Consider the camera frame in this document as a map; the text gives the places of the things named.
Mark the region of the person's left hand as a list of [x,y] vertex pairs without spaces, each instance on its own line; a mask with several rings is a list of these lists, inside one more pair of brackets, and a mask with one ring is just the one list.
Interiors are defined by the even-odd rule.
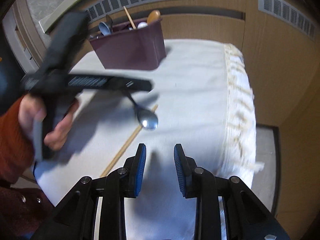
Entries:
[[[68,133],[71,130],[73,117],[79,108],[79,102],[74,99],[69,107],[65,117],[56,125],[52,132],[49,132],[44,138],[44,144],[51,150],[58,151],[65,144]],[[32,140],[33,122],[43,121],[46,117],[46,108],[40,98],[33,97],[30,94],[25,95],[19,106],[18,122],[24,135]]]

